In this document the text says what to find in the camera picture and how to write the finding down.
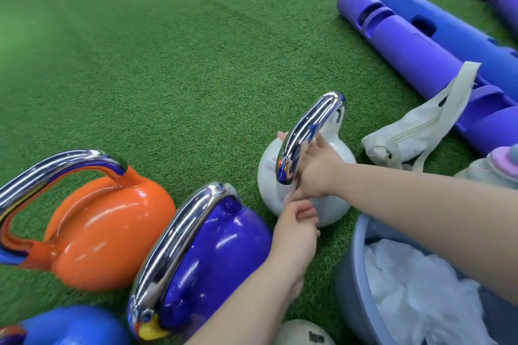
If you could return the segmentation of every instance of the forearm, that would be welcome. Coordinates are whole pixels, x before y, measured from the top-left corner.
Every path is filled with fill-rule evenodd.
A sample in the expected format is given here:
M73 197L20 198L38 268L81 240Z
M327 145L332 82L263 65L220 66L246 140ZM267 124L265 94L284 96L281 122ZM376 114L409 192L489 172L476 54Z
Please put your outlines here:
M518 192L448 176L345 164L339 197L518 303Z
M186 345L269 345L292 300L296 281L267 260Z

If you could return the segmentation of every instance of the kettlebell handle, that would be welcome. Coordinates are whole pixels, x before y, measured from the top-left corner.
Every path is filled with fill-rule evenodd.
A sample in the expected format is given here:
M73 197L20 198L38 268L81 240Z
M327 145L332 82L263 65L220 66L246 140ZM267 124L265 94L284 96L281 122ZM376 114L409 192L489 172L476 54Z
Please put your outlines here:
M0 264L23 264L34 251L37 261L48 252L45 243L10 233L13 217L61 178L81 170L104 172L122 187L135 183L126 161L100 150L71 150L43 160L0 188Z
M346 97L337 91L330 91L320 97L301 117L284 139L275 166L275 176L282 185L290 185L296 174L301 159L302 144L307 144L320 131L331 115L338 111L345 112Z
M159 299L169 287L183 256L205 220L229 196L240 201L232 185L218 181L208 183L195 191L177 210L148 254L129 294L127 318L136 338L139 337L139 327L155 318Z

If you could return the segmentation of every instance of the chrome handle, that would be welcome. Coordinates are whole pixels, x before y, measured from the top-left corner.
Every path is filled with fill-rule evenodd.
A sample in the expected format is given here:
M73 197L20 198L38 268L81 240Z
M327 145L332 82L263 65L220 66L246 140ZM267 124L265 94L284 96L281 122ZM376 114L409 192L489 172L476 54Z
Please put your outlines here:
M140 324L156 314L157 302L169 286L185 252L209 214L224 198L239 195L230 184L211 182L194 192L178 209L140 267L129 295L128 322L138 337Z
M126 161L100 150L71 150L43 160L0 188L0 217L12 205L34 190L57 181L63 175L81 168L98 166L118 175L127 170Z
M290 130L277 156L275 175L279 183L290 185L293 182L297 173L302 144L311 142L335 111L343 113L345 103L346 98L342 93L337 91L325 93Z

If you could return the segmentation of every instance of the white cloth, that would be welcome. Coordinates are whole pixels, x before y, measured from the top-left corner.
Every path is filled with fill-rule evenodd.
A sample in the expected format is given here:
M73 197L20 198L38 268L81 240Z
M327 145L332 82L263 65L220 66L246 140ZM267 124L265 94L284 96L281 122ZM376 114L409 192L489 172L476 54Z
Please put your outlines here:
M364 137L362 146L370 160L380 166L423 172L426 158L466 108L480 65L465 62L458 75L435 97ZM417 156L412 167L404 165Z
M480 284L459 281L444 259L382 239L365 246L381 318L399 345L497 345L484 325Z

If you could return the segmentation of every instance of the plastic basin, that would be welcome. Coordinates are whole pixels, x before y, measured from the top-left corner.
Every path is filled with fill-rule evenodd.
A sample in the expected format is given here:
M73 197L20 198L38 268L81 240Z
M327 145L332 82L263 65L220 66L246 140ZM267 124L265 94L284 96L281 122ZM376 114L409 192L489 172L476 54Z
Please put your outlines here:
M338 264L335 292L345 322L361 341L368 345L397 345L378 312L365 269L364 246L382 238L407 243L424 254L430 254L430 251L402 233L372 217L361 215L356 223L349 250ZM489 335L499 345L518 343L518 307L487 289L481 288L479 294Z

